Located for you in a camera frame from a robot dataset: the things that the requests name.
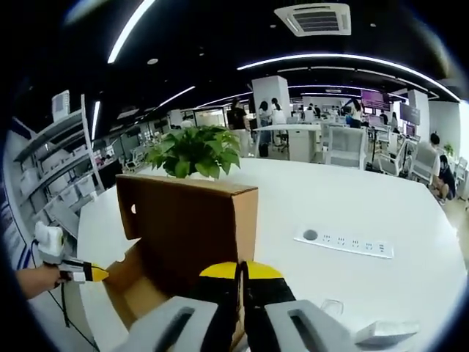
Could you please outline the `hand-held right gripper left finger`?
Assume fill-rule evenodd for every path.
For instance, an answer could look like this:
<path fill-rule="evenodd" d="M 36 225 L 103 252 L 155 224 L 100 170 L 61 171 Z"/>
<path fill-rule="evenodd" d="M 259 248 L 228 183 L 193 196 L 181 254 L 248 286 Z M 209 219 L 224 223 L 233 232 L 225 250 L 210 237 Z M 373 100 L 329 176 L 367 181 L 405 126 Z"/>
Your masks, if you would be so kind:
<path fill-rule="evenodd" d="M 239 319 L 236 262 L 115 262 L 109 298 L 128 329 L 118 351 L 229 351 Z"/>

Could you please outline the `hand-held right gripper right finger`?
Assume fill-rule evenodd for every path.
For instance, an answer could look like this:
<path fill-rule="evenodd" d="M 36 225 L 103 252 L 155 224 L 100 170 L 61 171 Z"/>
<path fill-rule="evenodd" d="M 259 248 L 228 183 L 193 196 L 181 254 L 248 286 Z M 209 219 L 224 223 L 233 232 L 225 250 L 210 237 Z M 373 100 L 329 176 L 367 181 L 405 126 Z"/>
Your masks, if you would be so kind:
<path fill-rule="evenodd" d="M 308 300 L 297 300 L 282 274 L 244 262 L 244 326 L 252 351 L 358 351 L 348 330 Z"/>

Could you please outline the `person's left hand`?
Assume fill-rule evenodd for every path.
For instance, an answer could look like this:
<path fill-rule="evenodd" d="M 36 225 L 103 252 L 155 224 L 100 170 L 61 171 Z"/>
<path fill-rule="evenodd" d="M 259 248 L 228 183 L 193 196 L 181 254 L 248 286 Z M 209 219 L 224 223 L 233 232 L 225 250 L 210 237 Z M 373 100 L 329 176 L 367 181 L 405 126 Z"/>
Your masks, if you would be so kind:
<path fill-rule="evenodd" d="M 67 273 L 62 273 L 56 265 L 43 264 L 36 268 L 37 289 L 39 293 L 50 291 L 60 284 L 70 281 Z"/>

